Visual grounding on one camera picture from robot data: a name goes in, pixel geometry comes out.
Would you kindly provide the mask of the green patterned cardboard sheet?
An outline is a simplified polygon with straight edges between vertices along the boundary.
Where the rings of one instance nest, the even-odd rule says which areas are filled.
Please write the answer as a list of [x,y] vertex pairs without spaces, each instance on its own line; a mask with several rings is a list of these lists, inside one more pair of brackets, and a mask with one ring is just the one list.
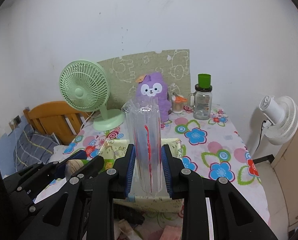
[[135,97],[138,79],[159,72],[167,83],[168,92],[188,96],[191,92],[188,49],[150,51],[114,57],[99,62],[110,84],[107,108],[120,109]]

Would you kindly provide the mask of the clear plastic tube pack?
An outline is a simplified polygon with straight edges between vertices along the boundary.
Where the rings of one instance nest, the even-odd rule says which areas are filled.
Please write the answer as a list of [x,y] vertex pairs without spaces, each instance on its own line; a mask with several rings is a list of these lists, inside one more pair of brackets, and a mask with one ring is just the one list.
[[142,190],[155,196],[162,190],[160,111],[155,97],[136,97],[127,101],[129,141],[135,147],[139,182]]

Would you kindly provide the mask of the small cup with scissors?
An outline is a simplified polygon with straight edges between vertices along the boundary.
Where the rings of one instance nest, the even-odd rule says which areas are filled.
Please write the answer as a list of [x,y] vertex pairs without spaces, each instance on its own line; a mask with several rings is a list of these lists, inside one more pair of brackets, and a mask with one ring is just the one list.
[[187,103],[187,99],[173,92],[171,96],[171,102],[172,112],[174,114],[181,114],[184,110],[184,105]]

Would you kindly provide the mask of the glass jar green lid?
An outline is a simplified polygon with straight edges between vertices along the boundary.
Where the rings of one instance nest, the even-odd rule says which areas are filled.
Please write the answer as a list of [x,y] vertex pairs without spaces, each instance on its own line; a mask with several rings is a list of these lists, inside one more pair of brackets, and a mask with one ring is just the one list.
[[194,93],[188,96],[188,105],[193,109],[193,116],[198,120],[208,120],[212,106],[212,85],[210,74],[198,74],[198,83]]

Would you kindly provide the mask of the grey plaid pillow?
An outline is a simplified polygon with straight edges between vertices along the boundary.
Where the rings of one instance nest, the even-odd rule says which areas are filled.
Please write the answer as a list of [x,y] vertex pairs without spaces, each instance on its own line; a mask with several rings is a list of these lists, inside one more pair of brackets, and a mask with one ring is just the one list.
[[26,125],[16,142],[13,153],[16,172],[33,164],[47,164],[54,153],[54,147],[61,144],[54,133],[41,134],[30,124]]

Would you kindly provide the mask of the beige roll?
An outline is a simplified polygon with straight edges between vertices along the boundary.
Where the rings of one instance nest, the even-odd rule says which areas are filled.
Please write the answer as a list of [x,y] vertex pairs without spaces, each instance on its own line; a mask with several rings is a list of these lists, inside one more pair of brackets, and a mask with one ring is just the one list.
[[84,160],[70,159],[65,163],[65,179],[70,180],[71,176],[84,166]]

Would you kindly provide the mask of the black plastic bag bundle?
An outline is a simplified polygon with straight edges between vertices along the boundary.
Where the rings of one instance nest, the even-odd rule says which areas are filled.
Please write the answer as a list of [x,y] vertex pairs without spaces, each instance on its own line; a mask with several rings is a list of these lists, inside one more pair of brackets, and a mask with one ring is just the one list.
[[142,225],[145,221],[144,216],[133,209],[114,209],[113,216],[115,219],[124,219],[132,225]]

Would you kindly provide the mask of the cartoon paper storage box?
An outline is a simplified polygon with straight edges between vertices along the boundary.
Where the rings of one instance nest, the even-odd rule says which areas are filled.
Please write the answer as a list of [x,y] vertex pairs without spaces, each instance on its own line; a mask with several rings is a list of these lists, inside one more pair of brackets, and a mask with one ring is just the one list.
[[[99,156],[103,157],[105,164],[103,169],[113,167],[116,159],[125,156],[128,140],[109,140],[101,146]],[[115,204],[131,207],[139,211],[171,212],[178,213],[181,210],[183,200],[172,200],[167,193],[165,180],[162,179],[161,191],[151,195],[143,191],[138,174],[138,167],[134,168],[131,191],[126,199],[114,199]]]

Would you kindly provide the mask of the wall power outlet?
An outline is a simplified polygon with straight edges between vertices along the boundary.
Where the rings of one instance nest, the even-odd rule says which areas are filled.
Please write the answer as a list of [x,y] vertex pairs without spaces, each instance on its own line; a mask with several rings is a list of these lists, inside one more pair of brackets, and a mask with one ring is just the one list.
[[21,118],[19,117],[19,116],[16,116],[14,119],[13,119],[13,121],[14,121],[14,124],[16,125],[16,126],[18,126],[22,121],[21,121]]

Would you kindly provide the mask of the white towel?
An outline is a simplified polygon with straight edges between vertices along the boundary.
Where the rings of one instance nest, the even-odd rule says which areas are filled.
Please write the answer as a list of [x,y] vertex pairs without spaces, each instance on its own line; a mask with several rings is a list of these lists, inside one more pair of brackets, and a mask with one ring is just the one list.
[[125,220],[114,221],[114,239],[118,239],[122,233],[127,239],[141,240],[141,237],[134,231],[131,225]]

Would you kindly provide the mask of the pink cloth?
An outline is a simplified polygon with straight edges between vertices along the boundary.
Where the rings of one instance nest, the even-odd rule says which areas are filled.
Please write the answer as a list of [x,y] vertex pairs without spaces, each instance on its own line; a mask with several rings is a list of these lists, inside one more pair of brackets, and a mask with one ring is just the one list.
[[160,240],[180,240],[181,233],[181,227],[167,225],[163,230]]

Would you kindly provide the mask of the floral tablecloth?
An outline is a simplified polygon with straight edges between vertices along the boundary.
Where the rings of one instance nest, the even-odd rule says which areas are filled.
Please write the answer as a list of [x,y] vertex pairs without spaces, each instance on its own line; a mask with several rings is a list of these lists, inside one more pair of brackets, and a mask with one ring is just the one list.
[[[225,177],[263,220],[270,222],[259,173],[242,138],[221,107],[214,106],[206,121],[195,119],[189,107],[185,107],[181,114],[170,114],[169,120],[161,124],[161,136],[186,168],[207,179]],[[106,141],[114,139],[128,139],[126,124],[105,132],[97,132],[86,125],[69,145],[55,146],[50,160],[62,161],[78,150],[86,151],[88,158],[92,159],[99,155]],[[142,239],[159,239],[165,226],[182,225],[184,207],[182,205],[178,213],[144,213],[145,221],[135,227],[135,232]]]

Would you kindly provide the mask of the green desk fan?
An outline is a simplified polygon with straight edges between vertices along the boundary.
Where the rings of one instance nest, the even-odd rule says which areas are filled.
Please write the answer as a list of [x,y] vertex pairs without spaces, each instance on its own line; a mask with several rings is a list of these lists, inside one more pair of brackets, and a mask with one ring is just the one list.
[[80,112],[96,112],[93,127],[96,131],[107,131],[124,122],[124,114],[119,109],[107,109],[110,96],[109,79],[98,63],[73,61],[61,72],[60,92],[65,101]]

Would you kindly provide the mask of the purple plush toy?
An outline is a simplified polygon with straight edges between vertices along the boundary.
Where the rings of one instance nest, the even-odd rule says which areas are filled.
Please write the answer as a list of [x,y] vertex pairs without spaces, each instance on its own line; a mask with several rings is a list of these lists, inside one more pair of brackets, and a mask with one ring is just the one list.
[[143,75],[137,79],[138,87],[136,96],[157,98],[160,120],[167,122],[172,103],[168,99],[168,85],[160,72]]

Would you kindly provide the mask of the white standing fan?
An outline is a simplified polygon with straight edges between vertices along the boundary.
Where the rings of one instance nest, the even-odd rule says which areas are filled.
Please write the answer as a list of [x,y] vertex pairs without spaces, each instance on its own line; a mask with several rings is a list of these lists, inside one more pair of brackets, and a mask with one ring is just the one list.
[[266,137],[272,145],[283,145],[298,129],[298,106],[289,96],[265,96],[258,109],[266,117],[261,126],[259,140]]

